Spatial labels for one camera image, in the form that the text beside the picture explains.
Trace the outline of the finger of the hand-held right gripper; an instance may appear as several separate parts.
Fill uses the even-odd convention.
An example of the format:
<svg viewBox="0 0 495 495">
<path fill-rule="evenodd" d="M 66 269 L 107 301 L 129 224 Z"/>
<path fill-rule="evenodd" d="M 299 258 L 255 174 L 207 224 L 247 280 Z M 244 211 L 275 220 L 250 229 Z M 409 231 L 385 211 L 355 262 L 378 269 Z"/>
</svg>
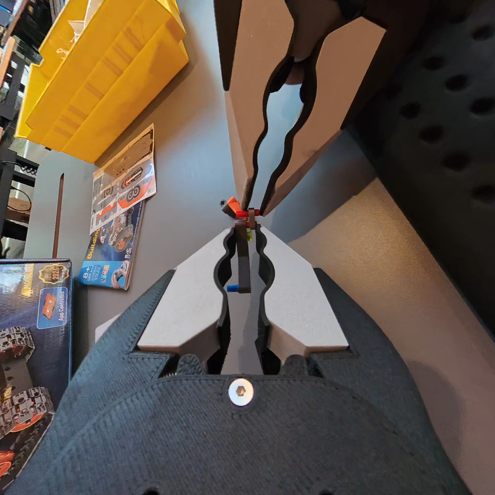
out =
<svg viewBox="0 0 495 495">
<path fill-rule="evenodd" d="M 387 30 L 361 16 L 319 40 L 310 56 L 306 98 L 259 207 L 269 214 L 341 133 L 343 121 Z"/>
<path fill-rule="evenodd" d="M 294 19 L 285 1 L 224 1 L 224 95 L 234 182 L 247 210 L 268 131 L 270 84 L 290 57 Z"/>
</svg>

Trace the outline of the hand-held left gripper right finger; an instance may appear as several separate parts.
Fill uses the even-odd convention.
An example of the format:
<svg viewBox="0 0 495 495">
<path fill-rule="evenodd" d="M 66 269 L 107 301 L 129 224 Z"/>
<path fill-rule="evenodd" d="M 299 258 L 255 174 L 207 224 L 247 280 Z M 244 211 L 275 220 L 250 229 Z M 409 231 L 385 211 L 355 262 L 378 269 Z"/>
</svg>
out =
<svg viewBox="0 0 495 495">
<path fill-rule="evenodd" d="M 258 274 L 265 284 L 255 341 L 263 374 L 278 374 L 290 356 L 349 349 L 315 268 L 266 227 L 256 229 Z"/>
</svg>

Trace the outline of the large blue toy kit box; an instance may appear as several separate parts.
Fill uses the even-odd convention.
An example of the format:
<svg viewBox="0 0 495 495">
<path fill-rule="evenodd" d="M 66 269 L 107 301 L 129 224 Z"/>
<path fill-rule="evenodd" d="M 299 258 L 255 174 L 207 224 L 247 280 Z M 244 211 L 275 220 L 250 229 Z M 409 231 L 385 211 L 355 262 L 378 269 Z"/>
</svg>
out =
<svg viewBox="0 0 495 495">
<path fill-rule="evenodd" d="M 1 494 L 53 421 L 72 374 L 69 259 L 1 260 Z"/>
</svg>

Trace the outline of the yellow plastic bin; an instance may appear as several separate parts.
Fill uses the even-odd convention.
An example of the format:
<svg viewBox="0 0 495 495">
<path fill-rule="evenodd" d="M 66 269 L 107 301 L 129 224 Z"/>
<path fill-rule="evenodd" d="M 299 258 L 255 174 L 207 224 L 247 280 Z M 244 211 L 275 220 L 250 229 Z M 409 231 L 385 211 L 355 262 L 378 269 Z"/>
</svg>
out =
<svg viewBox="0 0 495 495">
<path fill-rule="evenodd" d="M 94 163 L 189 62 L 176 1 L 68 1 L 30 68 L 15 137 Z"/>
</svg>

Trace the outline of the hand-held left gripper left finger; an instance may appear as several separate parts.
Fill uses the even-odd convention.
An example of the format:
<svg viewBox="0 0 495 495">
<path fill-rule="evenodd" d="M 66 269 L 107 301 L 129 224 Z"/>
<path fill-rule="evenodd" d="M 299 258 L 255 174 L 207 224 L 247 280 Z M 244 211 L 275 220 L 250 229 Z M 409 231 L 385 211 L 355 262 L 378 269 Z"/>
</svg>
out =
<svg viewBox="0 0 495 495">
<path fill-rule="evenodd" d="M 225 284 L 236 251 L 227 228 L 179 264 L 137 347 L 141 351 L 195 355 L 208 373 L 221 373 L 231 338 Z"/>
</svg>

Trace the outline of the printed sticker sheet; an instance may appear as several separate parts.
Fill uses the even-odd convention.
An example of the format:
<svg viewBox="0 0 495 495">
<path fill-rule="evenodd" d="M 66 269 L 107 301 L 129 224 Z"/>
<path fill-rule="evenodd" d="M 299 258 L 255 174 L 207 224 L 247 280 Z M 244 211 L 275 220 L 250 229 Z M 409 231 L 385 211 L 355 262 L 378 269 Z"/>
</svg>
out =
<svg viewBox="0 0 495 495">
<path fill-rule="evenodd" d="M 154 137 L 151 124 L 93 174 L 90 234 L 156 194 Z"/>
</svg>

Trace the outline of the dark grey angled toy beam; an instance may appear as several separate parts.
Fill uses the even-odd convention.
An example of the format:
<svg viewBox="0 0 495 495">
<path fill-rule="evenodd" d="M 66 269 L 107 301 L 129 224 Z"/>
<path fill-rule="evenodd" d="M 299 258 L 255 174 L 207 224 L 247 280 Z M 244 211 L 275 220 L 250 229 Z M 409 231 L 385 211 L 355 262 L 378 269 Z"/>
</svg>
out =
<svg viewBox="0 0 495 495">
<path fill-rule="evenodd" d="M 251 293 L 251 270 L 248 241 L 246 239 L 246 228 L 234 226 L 237 256 L 238 256 L 238 284 L 240 294 Z"/>
</svg>

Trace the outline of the blue cover instruction booklet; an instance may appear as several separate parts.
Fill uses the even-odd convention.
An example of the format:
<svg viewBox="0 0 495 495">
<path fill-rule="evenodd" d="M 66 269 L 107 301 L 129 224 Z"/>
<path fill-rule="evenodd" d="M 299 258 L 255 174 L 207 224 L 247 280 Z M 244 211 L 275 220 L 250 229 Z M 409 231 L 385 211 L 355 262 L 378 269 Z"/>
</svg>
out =
<svg viewBox="0 0 495 495">
<path fill-rule="evenodd" d="M 79 272 L 83 286 L 127 290 L 146 201 L 140 201 L 92 233 Z"/>
</svg>

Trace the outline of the black metal shelf frame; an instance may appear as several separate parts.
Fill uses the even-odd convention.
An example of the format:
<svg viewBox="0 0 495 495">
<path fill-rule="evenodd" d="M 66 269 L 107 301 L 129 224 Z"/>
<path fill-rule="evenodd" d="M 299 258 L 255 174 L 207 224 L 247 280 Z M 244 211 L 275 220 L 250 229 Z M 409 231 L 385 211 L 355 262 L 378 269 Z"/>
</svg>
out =
<svg viewBox="0 0 495 495">
<path fill-rule="evenodd" d="M 56 13 L 52 1 L 1 1 L 1 259 L 10 241 L 27 237 L 32 201 L 21 186 L 34 188 L 39 165 L 11 147 L 30 70 L 42 61 L 39 49 Z"/>
</svg>

